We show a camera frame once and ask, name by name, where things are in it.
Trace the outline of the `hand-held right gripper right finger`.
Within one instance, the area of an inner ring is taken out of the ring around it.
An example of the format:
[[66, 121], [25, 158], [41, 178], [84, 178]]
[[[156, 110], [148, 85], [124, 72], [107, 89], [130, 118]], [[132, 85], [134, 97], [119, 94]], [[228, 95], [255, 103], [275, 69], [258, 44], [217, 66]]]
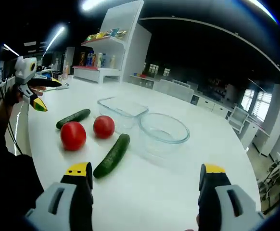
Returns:
[[265, 217], [255, 201], [239, 186], [231, 184], [225, 170], [202, 164], [199, 179], [198, 230], [255, 231]]

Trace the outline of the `person's left hand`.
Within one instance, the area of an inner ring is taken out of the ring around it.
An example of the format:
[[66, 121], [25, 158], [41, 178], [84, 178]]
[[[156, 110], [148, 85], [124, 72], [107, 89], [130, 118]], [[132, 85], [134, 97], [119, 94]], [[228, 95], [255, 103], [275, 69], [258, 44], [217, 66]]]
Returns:
[[[30, 86], [30, 89], [33, 93], [35, 93], [37, 96], [42, 96], [42, 91], [46, 90], [46, 87], [44, 86]], [[18, 85], [14, 84], [12, 87], [9, 87], [7, 92], [4, 96], [4, 102], [7, 106], [14, 106], [16, 103], [19, 103], [22, 99], [22, 96], [18, 90]]]

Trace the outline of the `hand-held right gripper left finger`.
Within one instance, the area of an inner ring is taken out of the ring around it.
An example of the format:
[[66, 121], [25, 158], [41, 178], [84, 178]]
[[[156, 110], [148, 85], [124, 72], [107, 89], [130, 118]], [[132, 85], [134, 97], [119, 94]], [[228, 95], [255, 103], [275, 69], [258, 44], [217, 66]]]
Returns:
[[93, 206], [90, 162], [71, 165], [60, 182], [36, 200], [26, 219], [38, 231], [91, 231]]

